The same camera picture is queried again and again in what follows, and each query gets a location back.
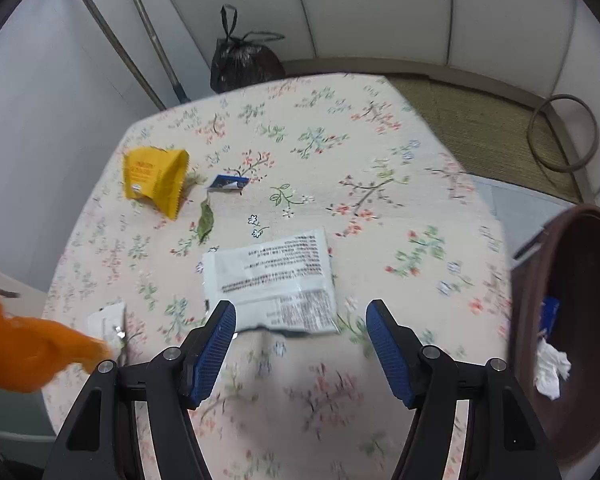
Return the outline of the white tissue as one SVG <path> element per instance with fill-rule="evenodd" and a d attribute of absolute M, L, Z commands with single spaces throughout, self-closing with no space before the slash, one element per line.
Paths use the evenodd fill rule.
<path fill-rule="evenodd" d="M 545 338 L 538 341 L 533 383 L 535 390 L 551 401 L 560 398 L 560 382 L 569 378 L 571 363 L 567 353 L 554 348 Z"/>

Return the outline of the orange peel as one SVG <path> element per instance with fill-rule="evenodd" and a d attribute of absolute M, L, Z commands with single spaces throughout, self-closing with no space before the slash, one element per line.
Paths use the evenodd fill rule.
<path fill-rule="evenodd" d="M 0 388 L 30 393 L 71 364 L 90 374 L 110 358 L 103 341 L 55 321 L 4 315 L 0 301 Z"/>

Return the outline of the white printed plastic wrapper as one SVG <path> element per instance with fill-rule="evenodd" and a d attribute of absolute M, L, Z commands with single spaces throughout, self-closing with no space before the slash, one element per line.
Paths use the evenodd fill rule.
<path fill-rule="evenodd" d="M 332 264 L 323 229 L 202 258 L 204 299 L 210 309 L 230 302 L 238 333 L 321 335 L 338 330 Z"/>

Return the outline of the blue cardboard box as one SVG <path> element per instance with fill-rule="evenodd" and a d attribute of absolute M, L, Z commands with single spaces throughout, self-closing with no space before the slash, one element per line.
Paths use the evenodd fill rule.
<path fill-rule="evenodd" d="M 539 337 L 548 338 L 552 332 L 558 310 L 560 307 L 560 301 L 551 296 L 545 296 L 541 304 L 541 315 L 540 315 L 540 327 Z"/>

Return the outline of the brown round trash bin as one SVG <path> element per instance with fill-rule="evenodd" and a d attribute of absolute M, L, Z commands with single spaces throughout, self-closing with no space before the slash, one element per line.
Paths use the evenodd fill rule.
<path fill-rule="evenodd" d="M 508 362 L 557 463 L 571 465 L 600 442 L 600 207 L 581 204 L 558 214 L 514 259 Z M 547 341 L 571 363 L 555 401 L 538 393 L 533 383 L 547 298 L 558 302 Z"/>

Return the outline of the white kitchen cabinet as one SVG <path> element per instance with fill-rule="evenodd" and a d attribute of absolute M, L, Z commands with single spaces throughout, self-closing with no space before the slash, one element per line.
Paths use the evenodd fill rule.
<path fill-rule="evenodd" d="M 600 0 L 170 0 L 204 58 L 236 6 L 242 30 L 277 32 L 286 62 L 364 60 L 449 68 L 536 96 L 570 93 L 600 132 Z M 600 200 L 600 140 L 584 115 L 559 109 Z"/>

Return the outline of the small white wrapper scrap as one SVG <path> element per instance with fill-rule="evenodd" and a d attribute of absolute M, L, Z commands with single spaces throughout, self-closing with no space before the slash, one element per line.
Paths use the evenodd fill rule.
<path fill-rule="evenodd" d="M 108 304 L 86 320 L 87 333 L 103 341 L 111 351 L 119 352 L 126 337 L 125 303 Z"/>

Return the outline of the floral tablecloth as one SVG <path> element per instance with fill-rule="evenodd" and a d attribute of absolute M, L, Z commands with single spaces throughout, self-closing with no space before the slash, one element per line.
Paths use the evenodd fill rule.
<path fill-rule="evenodd" d="M 122 159 L 185 150 L 178 218 L 124 195 Z M 209 192 L 218 174 L 237 192 Z M 214 226 L 198 244 L 200 203 Z M 392 395 L 368 338 L 381 299 L 424 344 L 482 364 L 505 356 L 508 258 L 500 222 L 469 174 L 388 80 L 291 79 L 212 96 L 132 125 L 62 253 L 44 314 L 74 328 L 128 309 L 130 358 L 179 344 L 204 316 L 208 252 L 323 229 L 338 330 L 257 330 L 230 345 L 192 416 L 217 479 L 387 479 L 413 415 Z"/>

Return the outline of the green leaf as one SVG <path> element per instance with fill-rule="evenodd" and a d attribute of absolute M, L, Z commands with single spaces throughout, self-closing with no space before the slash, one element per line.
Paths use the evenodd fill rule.
<path fill-rule="evenodd" d="M 210 198 L 205 198 L 200 203 L 200 216 L 198 219 L 198 244 L 201 245 L 206 241 L 212 232 L 214 226 L 214 213 L 211 207 Z"/>

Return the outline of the yellow snack wrapper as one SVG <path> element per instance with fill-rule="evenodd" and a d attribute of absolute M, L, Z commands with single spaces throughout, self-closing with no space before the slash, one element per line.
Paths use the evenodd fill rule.
<path fill-rule="evenodd" d="M 134 148 L 123 155 L 124 195 L 128 200 L 149 200 L 170 220 L 178 218 L 188 170 L 185 150 L 154 146 Z"/>

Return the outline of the small blue wrapper scrap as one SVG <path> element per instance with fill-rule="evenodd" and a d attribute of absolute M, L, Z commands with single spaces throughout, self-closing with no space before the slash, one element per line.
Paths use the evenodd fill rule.
<path fill-rule="evenodd" d="M 248 184 L 249 179 L 247 177 L 218 174 L 208 186 L 208 191 L 241 193 Z"/>

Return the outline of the woven green floor mat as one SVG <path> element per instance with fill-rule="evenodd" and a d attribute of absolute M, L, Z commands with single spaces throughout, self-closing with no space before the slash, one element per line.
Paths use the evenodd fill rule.
<path fill-rule="evenodd" d="M 582 200 L 571 174 L 549 170 L 533 158 L 527 141 L 530 108 L 421 76 L 390 75 L 388 81 L 471 174 L 571 203 Z"/>

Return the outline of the black garbage bag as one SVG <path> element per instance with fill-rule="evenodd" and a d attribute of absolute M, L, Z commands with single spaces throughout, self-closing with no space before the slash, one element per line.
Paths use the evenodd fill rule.
<path fill-rule="evenodd" d="M 224 4 L 220 15 L 224 36 L 216 40 L 210 68 L 210 87 L 215 93 L 230 92 L 286 76 L 282 62 L 268 46 L 269 42 L 284 40 L 284 35 L 252 30 L 244 36 L 236 36 L 238 10 Z"/>

